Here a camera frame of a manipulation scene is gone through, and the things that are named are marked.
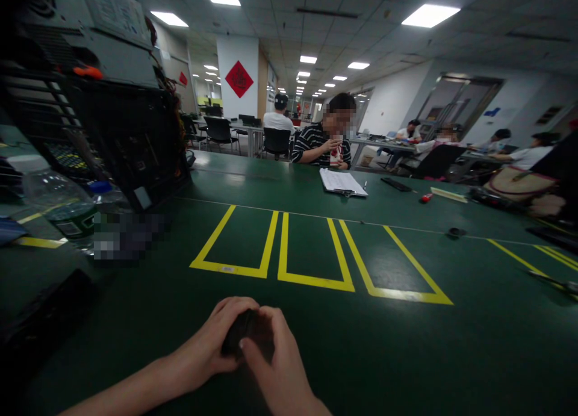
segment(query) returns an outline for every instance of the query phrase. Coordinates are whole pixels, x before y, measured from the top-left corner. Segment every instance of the red diamond decoration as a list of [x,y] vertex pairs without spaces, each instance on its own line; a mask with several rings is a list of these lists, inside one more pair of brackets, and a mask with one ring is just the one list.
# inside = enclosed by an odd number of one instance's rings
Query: red diamond decoration
[[247,73],[241,61],[237,61],[237,64],[233,65],[233,68],[229,74],[227,74],[225,80],[239,98],[243,97],[253,84],[253,79],[251,79],[251,76],[249,76],[249,73]]

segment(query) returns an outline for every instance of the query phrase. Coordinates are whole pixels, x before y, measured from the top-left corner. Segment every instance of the hand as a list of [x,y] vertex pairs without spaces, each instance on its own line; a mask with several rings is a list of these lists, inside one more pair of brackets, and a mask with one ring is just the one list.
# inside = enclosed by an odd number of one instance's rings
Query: hand
[[263,306],[259,314],[271,321],[275,344],[272,364],[265,361],[251,339],[243,338],[240,346],[271,413],[275,416],[330,415],[311,391],[297,342],[281,310]]
[[349,169],[349,165],[347,163],[345,163],[343,160],[339,159],[337,161],[337,163],[338,163],[338,166],[337,166],[338,169],[341,169],[341,170]]
[[237,369],[239,363],[234,356],[221,355],[223,341],[239,314],[258,308],[259,304],[250,297],[221,300],[193,337],[162,359],[163,380],[173,397],[198,389],[215,374]]
[[319,148],[323,150],[323,154],[330,152],[331,150],[339,147],[343,142],[341,139],[329,139],[326,143],[321,145]]

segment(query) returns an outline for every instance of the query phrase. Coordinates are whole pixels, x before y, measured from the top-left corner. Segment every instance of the paper document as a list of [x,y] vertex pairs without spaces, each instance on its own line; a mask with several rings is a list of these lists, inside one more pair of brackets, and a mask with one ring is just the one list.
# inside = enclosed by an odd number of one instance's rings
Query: paper document
[[355,192],[352,195],[367,196],[367,192],[363,190],[363,187],[355,181],[355,178],[349,172],[335,172],[327,168],[321,168],[319,174],[326,190],[338,193],[350,190]]

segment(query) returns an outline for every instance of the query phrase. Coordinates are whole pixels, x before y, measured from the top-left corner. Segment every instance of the desk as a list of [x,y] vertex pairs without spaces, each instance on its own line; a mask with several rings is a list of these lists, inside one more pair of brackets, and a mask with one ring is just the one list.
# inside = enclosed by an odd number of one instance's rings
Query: desk
[[357,163],[359,161],[359,158],[361,157],[361,152],[363,151],[363,148],[366,145],[384,147],[384,148],[389,148],[391,150],[402,150],[402,151],[415,152],[415,146],[413,146],[413,145],[397,145],[393,141],[378,142],[378,141],[372,141],[369,139],[361,139],[361,138],[350,139],[349,141],[351,143],[359,144],[359,146],[357,147],[357,151],[355,152],[355,155],[353,156],[353,159],[351,160],[351,168],[352,169],[355,169],[357,167]]
[[462,180],[471,170],[471,167],[474,166],[474,163],[477,162],[491,163],[496,165],[496,167],[499,167],[501,164],[503,164],[503,162],[499,162],[494,158],[488,157],[487,155],[478,155],[477,153],[474,154],[472,153],[472,151],[466,151],[459,157],[459,159],[465,161],[464,164],[456,166],[456,175],[454,182],[459,182],[460,180]]
[[[510,255],[576,280],[575,270],[534,247],[544,242],[524,229],[539,223],[442,197],[418,203],[431,185],[464,192],[460,185],[400,178],[418,191],[402,193],[378,174],[353,172],[367,181],[369,197],[346,199],[325,193],[313,166],[195,155],[193,185],[161,209],[173,216],[171,233],[137,269],[92,270],[66,244],[0,250],[3,314],[77,266],[101,288],[91,315],[24,391],[23,414],[54,415],[169,353],[233,294],[283,309],[311,387],[335,414],[567,413],[576,303],[525,274],[527,265]],[[237,270],[191,268],[231,204],[205,261]],[[41,219],[25,226],[36,232]],[[452,226],[468,236],[449,240]],[[266,278],[240,275],[247,271],[241,266],[260,268],[270,234]],[[434,296],[424,273],[452,305],[418,301],[419,293]],[[372,295],[366,281],[390,291]],[[232,413],[267,414],[244,369],[154,411]]]
[[[196,124],[198,124],[199,126],[206,126],[207,122],[203,119],[203,120],[194,120],[194,122]],[[248,157],[249,158],[253,158],[255,156],[255,144],[254,144],[254,138],[253,135],[254,133],[259,133],[262,134],[263,133],[263,127],[254,127],[254,126],[246,126],[243,125],[242,121],[232,121],[231,122],[231,129],[238,129],[238,130],[247,130],[249,131],[248,136],[248,140],[249,140],[249,145],[248,145]]]

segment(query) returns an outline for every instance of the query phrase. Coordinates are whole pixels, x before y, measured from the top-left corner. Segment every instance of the blue bottle cap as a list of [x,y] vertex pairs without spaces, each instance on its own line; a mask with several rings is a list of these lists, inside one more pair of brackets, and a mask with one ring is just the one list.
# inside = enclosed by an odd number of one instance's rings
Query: blue bottle cap
[[108,181],[97,181],[90,185],[90,189],[93,193],[102,194],[106,192],[110,192],[113,187],[110,185]]

